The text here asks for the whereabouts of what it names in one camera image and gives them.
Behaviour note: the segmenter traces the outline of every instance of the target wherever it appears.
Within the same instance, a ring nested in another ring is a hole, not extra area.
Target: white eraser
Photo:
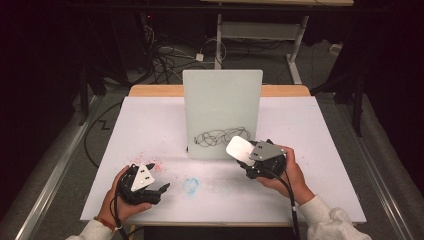
[[[226,151],[233,158],[246,163],[248,166],[253,166],[255,161],[250,159],[250,154],[254,148],[255,146],[242,137],[234,136],[228,143]]]
[[[141,188],[147,187],[155,181],[149,169],[145,165],[138,167],[137,175],[135,175],[134,182],[131,186],[131,191],[135,192]]]
[[[199,62],[203,62],[203,54],[201,53],[196,54],[196,60]]]

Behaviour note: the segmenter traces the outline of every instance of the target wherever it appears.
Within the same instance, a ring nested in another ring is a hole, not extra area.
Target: white desk
[[[171,186],[158,205],[133,216],[128,224],[291,225],[288,199],[248,179],[235,160],[189,159],[185,134],[182,97],[127,97],[81,220],[98,213],[123,166],[153,162],[158,184],[151,189],[168,182]],[[296,150],[308,185],[330,207],[345,209],[353,222],[366,221],[314,97],[262,97],[257,139],[268,138]]]
[[[303,6],[329,6],[342,7],[352,6],[353,0],[202,0],[216,2],[220,5],[226,3],[240,4],[278,4],[278,5],[303,5]],[[275,24],[253,22],[228,22],[222,20],[222,14],[218,14],[216,34],[216,58],[215,69],[221,69],[222,38],[248,38],[248,39],[271,39],[271,40],[294,40],[293,51],[286,55],[287,66],[294,84],[302,84],[299,71],[296,67],[296,57],[302,43],[309,16],[304,16],[299,24]]]

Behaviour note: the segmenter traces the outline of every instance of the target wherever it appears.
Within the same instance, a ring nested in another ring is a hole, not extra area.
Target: person's right hand
[[[286,154],[286,172],[290,179],[290,184],[293,190],[294,194],[294,200],[299,204],[302,205],[312,198],[314,198],[314,193],[308,188],[305,182],[305,178],[303,176],[303,172],[300,169],[299,165],[296,163],[295,156],[294,156],[294,150],[285,147],[285,146],[279,146],[282,149],[284,149]],[[287,184],[289,183],[286,173],[282,173],[280,176]],[[289,197],[289,193],[284,187],[284,185],[278,180],[278,179],[269,179],[265,177],[258,177],[256,178],[262,185],[264,185],[267,188],[272,188],[277,190],[281,195],[285,197]]]

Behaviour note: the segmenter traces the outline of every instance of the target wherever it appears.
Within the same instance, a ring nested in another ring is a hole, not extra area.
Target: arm
[[[118,184],[119,178],[128,170],[129,166],[123,168],[118,175],[116,175],[115,180],[113,181],[111,189],[106,193],[106,196],[103,200],[102,207],[99,214],[96,217],[96,220],[91,220],[85,226],[84,230],[79,236],[71,236],[68,240],[109,240],[112,239],[116,231],[116,223],[112,214],[114,210],[110,209],[110,203],[114,199],[116,186]],[[118,217],[121,220],[122,224],[137,213],[146,211],[152,207],[150,203],[141,203],[139,205],[130,205],[123,201],[118,196]]]
[[[283,147],[287,152],[286,173],[281,178],[290,179],[294,200],[300,205],[299,210],[308,223],[308,239],[371,239],[368,235],[356,230],[347,213],[340,209],[330,209],[320,196],[306,185],[303,172],[296,163],[294,150]],[[258,177],[257,180],[265,187],[277,190],[281,195],[289,197],[287,189],[277,179]]]

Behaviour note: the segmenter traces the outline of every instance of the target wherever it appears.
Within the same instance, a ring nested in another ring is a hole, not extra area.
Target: red bracelet
[[[118,230],[119,228],[115,227],[115,225],[111,224],[110,222],[101,219],[99,217],[94,217],[94,220],[101,222],[103,224],[103,226],[108,227],[110,230],[112,230],[112,232],[115,232],[116,230]]]

